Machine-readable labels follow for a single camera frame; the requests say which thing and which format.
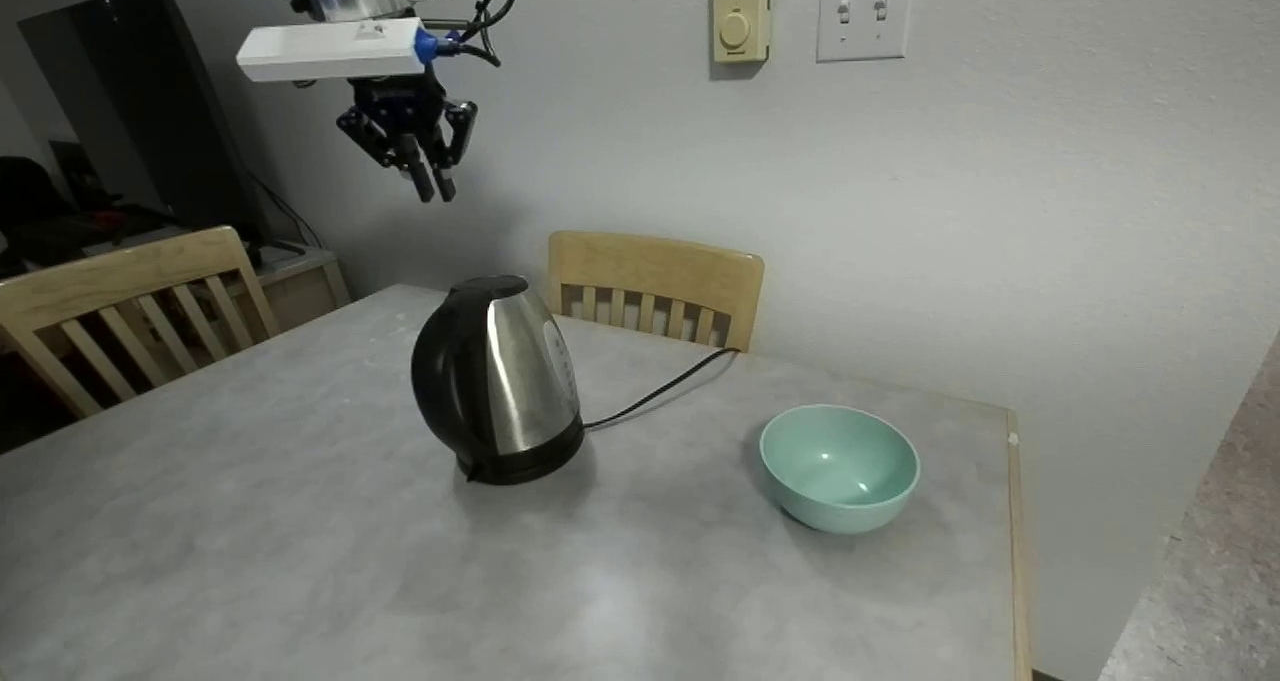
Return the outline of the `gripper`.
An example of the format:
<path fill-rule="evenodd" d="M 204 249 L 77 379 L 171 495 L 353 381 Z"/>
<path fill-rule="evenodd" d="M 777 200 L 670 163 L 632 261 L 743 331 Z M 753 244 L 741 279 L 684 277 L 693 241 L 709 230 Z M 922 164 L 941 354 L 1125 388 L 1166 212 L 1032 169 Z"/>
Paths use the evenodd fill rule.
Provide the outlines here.
<path fill-rule="evenodd" d="M 433 180 L 443 201 L 452 202 L 457 195 L 452 174 L 471 142 L 476 104 L 447 99 L 433 72 L 352 78 L 349 84 L 355 106 L 342 113 L 335 125 L 380 166 L 406 175 L 422 204 L 434 198 Z M 431 180 L 415 134 L 389 131 L 428 131 L 434 125 Z"/>

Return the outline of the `black kettle lid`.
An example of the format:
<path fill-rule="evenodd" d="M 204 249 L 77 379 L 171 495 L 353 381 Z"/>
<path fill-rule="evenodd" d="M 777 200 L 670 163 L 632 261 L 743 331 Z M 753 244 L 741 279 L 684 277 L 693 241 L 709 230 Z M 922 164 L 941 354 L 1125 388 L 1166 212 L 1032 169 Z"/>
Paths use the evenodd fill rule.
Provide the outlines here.
<path fill-rule="evenodd" d="M 453 294 L 480 294 L 486 301 L 499 301 L 512 297 L 512 294 L 522 294 L 529 289 L 526 276 L 513 274 L 471 276 L 471 279 L 453 284 L 449 289 L 449 297 Z"/>

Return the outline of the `steel and black electric kettle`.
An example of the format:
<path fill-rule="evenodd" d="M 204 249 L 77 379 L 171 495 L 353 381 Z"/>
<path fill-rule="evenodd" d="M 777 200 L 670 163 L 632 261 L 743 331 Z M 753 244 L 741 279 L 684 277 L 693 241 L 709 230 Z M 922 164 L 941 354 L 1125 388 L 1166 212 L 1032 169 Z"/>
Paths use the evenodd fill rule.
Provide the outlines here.
<path fill-rule="evenodd" d="M 410 380 L 426 425 L 470 483 L 529 483 L 582 445 L 568 347 L 531 285 L 499 301 L 447 293 L 417 335 Z"/>

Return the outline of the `low wooden side table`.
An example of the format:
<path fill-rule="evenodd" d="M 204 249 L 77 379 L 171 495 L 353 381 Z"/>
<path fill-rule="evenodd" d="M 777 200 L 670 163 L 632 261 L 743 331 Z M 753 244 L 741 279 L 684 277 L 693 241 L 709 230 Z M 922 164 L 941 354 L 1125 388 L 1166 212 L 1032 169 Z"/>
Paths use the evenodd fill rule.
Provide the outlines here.
<path fill-rule="evenodd" d="M 307 324 L 352 302 L 333 251 L 314 244 L 262 244 L 259 283 L 280 332 Z"/>

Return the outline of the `wooden chair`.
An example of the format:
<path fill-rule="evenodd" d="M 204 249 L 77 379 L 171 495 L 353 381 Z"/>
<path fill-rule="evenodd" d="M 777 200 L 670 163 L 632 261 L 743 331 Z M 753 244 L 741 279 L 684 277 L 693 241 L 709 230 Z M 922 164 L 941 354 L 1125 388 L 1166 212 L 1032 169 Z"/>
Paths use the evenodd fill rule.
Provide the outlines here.
<path fill-rule="evenodd" d="M 557 230 L 548 239 L 554 312 L 703 346 L 749 349 L 765 265 L 756 253 L 660 236 Z"/>
<path fill-rule="evenodd" d="M 228 274 L 239 276 L 266 338 L 279 335 L 282 326 L 233 227 L 210 227 L 12 276 L 0 283 L 0 335 L 77 419 L 88 419 L 101 412 L 102 406 L 40 334 L 55 326 L 116 399 L 133 399 L 138 390 L 92 339 L 81 323 L 82 317 L 100 317 L 141 374 L 154 388 L 160 388 L 175 380 L 175 375 L 160 365 L 134 326 L 125 321 L 120 308 L 128 303 L 141 308 L 179 373 L 192 374 L 198 365 L 160 307 L 157 294 L 174 294 L 204 349 L 220 361 L 229 356 L 228 349 L 198 306 L 191 285 L 206 285 L 229 326 L 236 349 L 248 349 L 256 340 L 223 282 Z"/>

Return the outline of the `tall black cabinet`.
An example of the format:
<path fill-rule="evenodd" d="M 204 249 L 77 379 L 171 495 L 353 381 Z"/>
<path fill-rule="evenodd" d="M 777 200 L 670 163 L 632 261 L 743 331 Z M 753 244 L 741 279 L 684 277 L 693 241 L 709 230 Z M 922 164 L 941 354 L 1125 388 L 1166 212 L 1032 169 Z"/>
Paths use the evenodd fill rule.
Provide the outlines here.
<path fill-rule="evenodd" d="M 86 0 L 19 20 L 110 193 L 184 227 L 270 227 L 175 0 Z"/>

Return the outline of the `beige thermostat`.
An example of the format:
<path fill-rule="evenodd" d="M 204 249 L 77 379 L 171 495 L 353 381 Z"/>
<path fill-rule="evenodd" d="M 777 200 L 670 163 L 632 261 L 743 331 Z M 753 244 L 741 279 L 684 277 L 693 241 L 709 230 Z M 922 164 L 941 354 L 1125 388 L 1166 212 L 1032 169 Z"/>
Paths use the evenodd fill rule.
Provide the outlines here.
<path fill-rule="evenodd" d="M 764 63 L 771 55 L 771 0 L 710 0 L 713 61 Z"/>

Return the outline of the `mint green bowl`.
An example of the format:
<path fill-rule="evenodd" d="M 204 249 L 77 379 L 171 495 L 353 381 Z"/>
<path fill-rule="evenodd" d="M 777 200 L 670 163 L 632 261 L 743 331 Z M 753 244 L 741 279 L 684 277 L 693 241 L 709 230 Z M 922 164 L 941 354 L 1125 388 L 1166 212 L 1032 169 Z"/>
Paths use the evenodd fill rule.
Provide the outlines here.
<path fill-rule="evenodd" d="M 799 406 L 774 416 L 756 443 L 765 485 L 809 529 L 861 535 L 892 522 L 922 476 L 913 443 L 892 422 L 845 406 Z"/>

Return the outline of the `speckled grey counter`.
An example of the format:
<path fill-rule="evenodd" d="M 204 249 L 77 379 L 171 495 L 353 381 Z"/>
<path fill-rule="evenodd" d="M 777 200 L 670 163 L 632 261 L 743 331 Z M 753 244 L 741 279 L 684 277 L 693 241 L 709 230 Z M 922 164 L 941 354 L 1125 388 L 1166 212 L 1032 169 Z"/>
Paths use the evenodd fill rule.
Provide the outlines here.
<path fill-rule="evenodd" d="M 1098 681 L 1280 681 L 1280 334 Z"/>

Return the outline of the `white light switch plate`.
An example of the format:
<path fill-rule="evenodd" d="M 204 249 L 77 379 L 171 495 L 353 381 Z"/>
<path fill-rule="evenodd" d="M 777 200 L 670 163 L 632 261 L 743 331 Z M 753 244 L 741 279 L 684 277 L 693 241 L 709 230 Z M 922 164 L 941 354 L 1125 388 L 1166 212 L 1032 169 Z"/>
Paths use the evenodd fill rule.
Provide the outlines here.
<path fill-rule="evenodd" d="M 819 0 L 815 61 L 904 58 L 913 0 Z"/>

